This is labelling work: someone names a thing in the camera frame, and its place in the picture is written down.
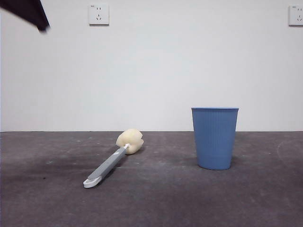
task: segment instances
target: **gray handle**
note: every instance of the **gray handle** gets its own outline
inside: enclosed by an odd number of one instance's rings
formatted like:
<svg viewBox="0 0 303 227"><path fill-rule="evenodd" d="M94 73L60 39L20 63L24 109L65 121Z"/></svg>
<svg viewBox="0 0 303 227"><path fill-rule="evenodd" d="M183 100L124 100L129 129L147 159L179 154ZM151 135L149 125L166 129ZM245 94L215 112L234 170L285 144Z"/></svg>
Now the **gray handle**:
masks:
<svg viewBox="0 0 303 227"><path fill-rule="evenodd" d="M104 179L109 171L111 171L111 169L120 161L120 159L124 157L125 153L125 148L118 149L114 154L109 156L109 158L106 159L105 162L103 162L94 172L92 172L87 179L93 180L100 176L102 179Z"/></svg>

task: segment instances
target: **black object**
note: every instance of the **black object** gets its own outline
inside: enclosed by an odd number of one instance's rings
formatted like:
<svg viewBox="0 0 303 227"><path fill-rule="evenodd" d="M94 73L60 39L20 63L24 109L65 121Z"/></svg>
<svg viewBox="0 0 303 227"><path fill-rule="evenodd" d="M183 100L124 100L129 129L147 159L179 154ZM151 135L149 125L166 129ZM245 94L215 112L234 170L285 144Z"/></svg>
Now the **black object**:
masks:
<svg viewBox="0 0 303 227"><path fill-rule="evenodd" d="M0 7L37 26L39 31L49 27L40 0L0 0Z"/></svg>

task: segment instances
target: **yellow sponge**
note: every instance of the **yellow sponge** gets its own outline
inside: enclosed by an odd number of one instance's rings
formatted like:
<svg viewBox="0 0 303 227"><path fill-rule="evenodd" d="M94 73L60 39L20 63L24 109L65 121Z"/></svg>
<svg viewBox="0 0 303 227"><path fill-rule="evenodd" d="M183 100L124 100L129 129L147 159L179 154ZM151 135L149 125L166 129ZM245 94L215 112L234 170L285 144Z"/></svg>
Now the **yellow sponge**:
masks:
<svg viewBox="0 0 303 227"><path fill-rule="evenodd" d="M124 131L117 139L116 145L119 147L124 147L127 143L129 144L126 154L132 155L133 153L137 152L144 141L142 138L142 133L137 129L128 129Z"/></svg>

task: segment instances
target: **blue cup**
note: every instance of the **blue cup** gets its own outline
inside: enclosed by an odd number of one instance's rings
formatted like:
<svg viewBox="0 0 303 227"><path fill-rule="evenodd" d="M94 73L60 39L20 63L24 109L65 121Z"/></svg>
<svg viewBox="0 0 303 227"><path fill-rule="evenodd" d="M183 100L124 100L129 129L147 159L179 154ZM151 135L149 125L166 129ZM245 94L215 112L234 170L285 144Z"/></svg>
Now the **blue cup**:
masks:
<svg viewBox="0 0 303 227"><path fill-rule="evenodd" d="M238 108L192 108L198 165L229 169L235 140Z"/></svg>

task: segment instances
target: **electrical outlet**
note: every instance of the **electrical outlet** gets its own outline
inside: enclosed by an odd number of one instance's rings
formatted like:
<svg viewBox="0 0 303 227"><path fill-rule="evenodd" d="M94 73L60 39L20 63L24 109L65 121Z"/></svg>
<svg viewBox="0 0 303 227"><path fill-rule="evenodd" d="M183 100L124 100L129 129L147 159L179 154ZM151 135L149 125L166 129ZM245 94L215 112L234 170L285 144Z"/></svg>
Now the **electrical outlet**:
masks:
<svg viewBox="0 0 303 227"><path fill-rule="evenodd" d="M288 7L289 26L303 26L303 5L292 5Z"/></svg>
<svg viewBox="0 0 303 227"><path fill-rule="evenodd" d="M109 25L109 10L107 4L89 5L89 24Z"/></svg>

